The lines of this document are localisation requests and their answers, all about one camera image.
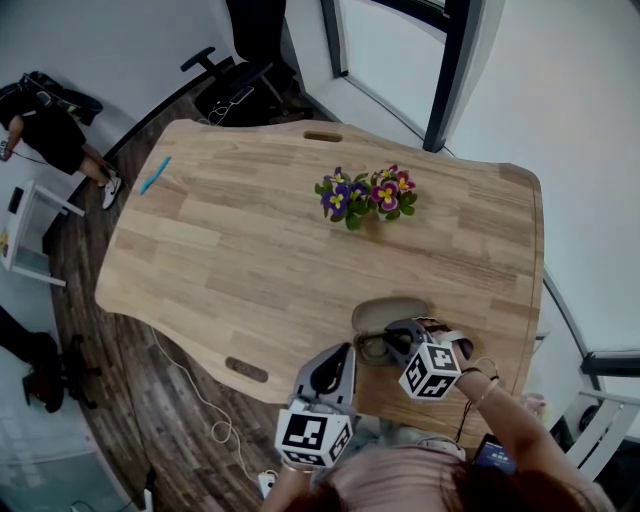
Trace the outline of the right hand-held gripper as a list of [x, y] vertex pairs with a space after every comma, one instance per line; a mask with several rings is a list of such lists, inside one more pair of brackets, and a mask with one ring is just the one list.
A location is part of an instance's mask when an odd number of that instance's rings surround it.
[[[390, 323], [383, 340], [395, 362], [404, 368], [399, 384], [412, 400], [439, 401], [461, 376], [453, 349], [435, 343], [417, 320]], [[412, 357], [411, 345], [416, 348]]]

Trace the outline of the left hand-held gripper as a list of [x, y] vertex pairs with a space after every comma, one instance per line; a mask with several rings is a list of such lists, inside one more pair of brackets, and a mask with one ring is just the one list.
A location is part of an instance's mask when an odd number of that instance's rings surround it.
[[[350, 405], [355, 394], [356, 353], [349, 343], [338, 344], [316, 355], [299, 371], [297, 395], [327, 396], [334, 403]], [[290, 465], [328, 469], [336, 465], [353, 437], [354, 417], [337, 407], [295, 397], [279, 411], [275, 448]]]

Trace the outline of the person's right hand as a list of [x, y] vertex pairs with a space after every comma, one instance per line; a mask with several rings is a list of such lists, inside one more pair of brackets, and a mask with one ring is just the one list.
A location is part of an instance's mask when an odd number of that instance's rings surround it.
[[453, 349], [462, 371], [471, 366], [470, 359], [473, 355], [474, 346], [464, 333], [440, 323], [427, 325], [425, 329], [435, 343]]

